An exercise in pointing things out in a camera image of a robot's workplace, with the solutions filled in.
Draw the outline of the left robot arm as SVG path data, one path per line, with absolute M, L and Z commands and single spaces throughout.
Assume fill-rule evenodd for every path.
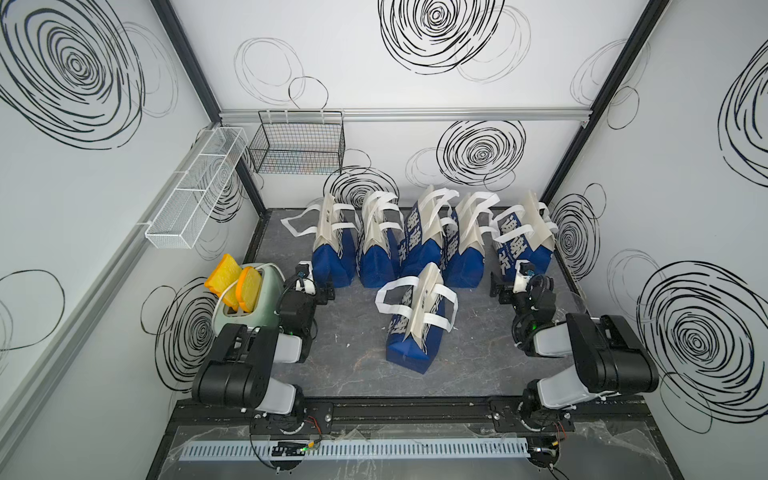
M 332 283 L 305 274 L 282 288 L 263 288 L 255 311 L 267 318 L 251 324 L 240 318 L 221 328 L 193 380 L 192 399 L 243 409 L 284 433 L 300 431 L 310 421 L 302 388 L 274 378 L 273 366 L 308 359 L 319 332 L 316 308 L 334 298 Z

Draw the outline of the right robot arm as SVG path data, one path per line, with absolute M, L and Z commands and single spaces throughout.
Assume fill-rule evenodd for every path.
M 620 315 L 567 312 L 557 321 L 554 280 L 546 275 L 505 281 L 491 275 L 490 296 L 513 307 L 511 335 L 528 357 L 572 359 L 572 365 L 526 386 L 514 415 L 534 432 L 558 425 L 567 410 L 613 396 L 654 392 L 654 361 Z

